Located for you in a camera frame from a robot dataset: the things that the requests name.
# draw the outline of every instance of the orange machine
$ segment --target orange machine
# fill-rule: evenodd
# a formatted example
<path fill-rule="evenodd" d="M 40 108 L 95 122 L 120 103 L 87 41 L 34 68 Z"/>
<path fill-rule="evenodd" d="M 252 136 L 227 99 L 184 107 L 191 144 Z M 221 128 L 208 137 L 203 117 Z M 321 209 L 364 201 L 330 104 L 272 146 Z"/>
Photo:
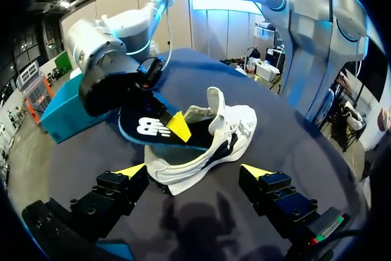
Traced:
<path fill-rule="evenodd" d="M 27 111 L 39 124 L 42 114 L 54 97 L 48 80 L 39 72 L 38 63 L 33 62 L 18 77 L 16 84 L 23 93 L 23 101 Z"/>

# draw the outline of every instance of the black insole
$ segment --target black insole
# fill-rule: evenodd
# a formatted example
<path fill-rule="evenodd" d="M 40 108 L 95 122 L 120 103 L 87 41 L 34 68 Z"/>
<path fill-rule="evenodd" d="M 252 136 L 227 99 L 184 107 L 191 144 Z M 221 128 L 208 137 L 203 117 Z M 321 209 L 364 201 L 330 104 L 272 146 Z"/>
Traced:
<path fill-rule="evenodd" d="M 200 122 L 189 123 L 191 137 L 188 142 L 184 142 L 175 133 L 170 131 L 169 136 L 162 136 L 162 133 L 151 125 L 152 134 L 141 134 L 137 131 L 141 118 L 148 117 L 158 119 L 156 113 L 148 108 L 135 108 L 124 106 L 119 115 L 119 126 L 121 133 L 128 140 L 143 145 L 171 145 L 184 148 L 207 150 L 212 144 L 213 136 L 208 131 L 212 119 L 202 120 Z"/>

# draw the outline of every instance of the white sneaker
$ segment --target white sneaker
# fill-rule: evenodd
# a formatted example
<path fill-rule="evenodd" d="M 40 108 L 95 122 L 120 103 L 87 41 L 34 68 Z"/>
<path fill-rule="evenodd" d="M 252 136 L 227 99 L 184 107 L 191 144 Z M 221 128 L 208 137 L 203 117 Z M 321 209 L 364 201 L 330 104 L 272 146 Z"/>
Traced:
<path fill-rule="evenodd" d="M 208 104 L 209 108 L 190 106 L 185 113 L 189 123 L 214 117 L 208 128 L 213 141 L 206 152 L 145 146 L 148 173 L 158 183 L 167 185 L 173 196 L 194 186 L 213 166 L 238 160 L 254 135 L 257 116 L 252 108 L 226 106 L 223 93 L 215 87 L 208 88 Z M 180 152 L 192 158 L 184 159 Z"/>

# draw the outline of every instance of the teal box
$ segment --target teal box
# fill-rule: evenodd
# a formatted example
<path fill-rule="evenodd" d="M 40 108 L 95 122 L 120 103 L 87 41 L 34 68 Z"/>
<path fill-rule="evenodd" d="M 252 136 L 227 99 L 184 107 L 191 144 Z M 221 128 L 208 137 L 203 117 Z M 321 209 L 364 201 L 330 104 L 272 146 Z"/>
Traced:
<path fill-rule="evenodd" d="M 91 117 L 79 99 L 79 85 L 83 74 L 67 81 L 55 94 L 41 116 L 42 128 L 59 144 L 81 131 L 104 120 L 106 115 Z"/>

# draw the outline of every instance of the navy tablecloth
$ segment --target navy tablecloth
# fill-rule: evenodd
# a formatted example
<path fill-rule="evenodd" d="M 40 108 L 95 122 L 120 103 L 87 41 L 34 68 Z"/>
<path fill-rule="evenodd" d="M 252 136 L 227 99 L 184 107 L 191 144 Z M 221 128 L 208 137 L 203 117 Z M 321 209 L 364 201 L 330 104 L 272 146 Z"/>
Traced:
<path fill-rule="evenodd" d="M 130 217 L 123 216 L 108 240 L 125 240 L 137 260 L 279 260 L 290 247 L 266 217 L 258 217 L 238 186 L 239 165 L 281 170 L 318 211 L 330 206 L 352 216 L 366 214 L 362 192 L 347 164 L 327 139 L 281 98 L 234 69 L 190 50 L 174 50 L 159 91 L 173 105 L 207 106 L 206 90 L 220 88 L 227 105 L 249 105 L 258 125 L 237 162 L 216 166 L 196 186 L 170 197 L 151 183 Z M 144 146 L 125 141 L 105 122 L 57 145 L 51 159 L 49 196 L 64 207 L 80 198 L 106 170 L 142 163 Z M 336 252 L 349 239 L 342 240 Z"/>

